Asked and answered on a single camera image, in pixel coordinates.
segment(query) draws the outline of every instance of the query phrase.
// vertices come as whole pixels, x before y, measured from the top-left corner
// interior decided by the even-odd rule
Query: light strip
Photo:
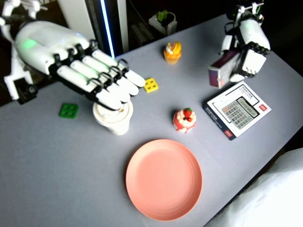
[[[108,19],[107,19],[105,2],[104,2],[104,0],[100,0],[100,3],[101,3],[103,19],[104,19],[104,23],[105,23],[105,29],[106,29],[106,33],[107,33],[108,44],[109,44],[109,48],[110,48],[110,54],[112,55],[112,58],[115,58],[112,38],[111,38],[111,35],[110,35],[110,31],[109,31],[109,24],[108,24]]]

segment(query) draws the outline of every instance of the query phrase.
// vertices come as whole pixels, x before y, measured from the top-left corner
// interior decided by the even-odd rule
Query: robotic arm
[[[24,2],[30,6],[29,16],[11,15]],[[0,17],[2,34],[12,42],[11,75],[4,80],[13,100],[24,103],[37,93],[29,72],[23,71],[24,63],[112,111],[138,94],[145,80],[129,70],[125,60],[112,59],[98,49],[96,41],[70,29],[36,21],[39,7],[36,0],[6,1]],[[27,83],[25,89],[15,85],[21,78]]]
[[[270,52],[270,44],[261,25],[264,17],[260,14],[263,1],[253,2],[250,6],[237,5],[235,10],[227,14],[234,22],[232,29],[226,31],[222,44],[222,52],[237,50],[239,58],[230,72],[230,81],[238,82],[244,78],[255,76],[262,68],[266,55]]]

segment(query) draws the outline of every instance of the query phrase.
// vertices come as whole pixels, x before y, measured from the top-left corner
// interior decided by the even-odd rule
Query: strawberry cake
[[[190,108],[184,110],[179,110],[175,113],[173,121],[177,131],[188,132],[196,125],[196,115],[195,112]]]

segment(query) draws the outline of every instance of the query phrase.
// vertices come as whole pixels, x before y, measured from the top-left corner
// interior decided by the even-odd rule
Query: cup
[[[115,135],[124,135],[129,128],[129,121],[133,115],[134,107],[131,101],[124,104],[122,108],[110,111],[97,103],[93,105],[93,114],[96,121],[107,127]]]

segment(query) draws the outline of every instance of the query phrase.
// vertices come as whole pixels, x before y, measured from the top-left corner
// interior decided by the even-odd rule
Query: white cloth
[[[303,148],[282,155],[206,227],[303,227]]]

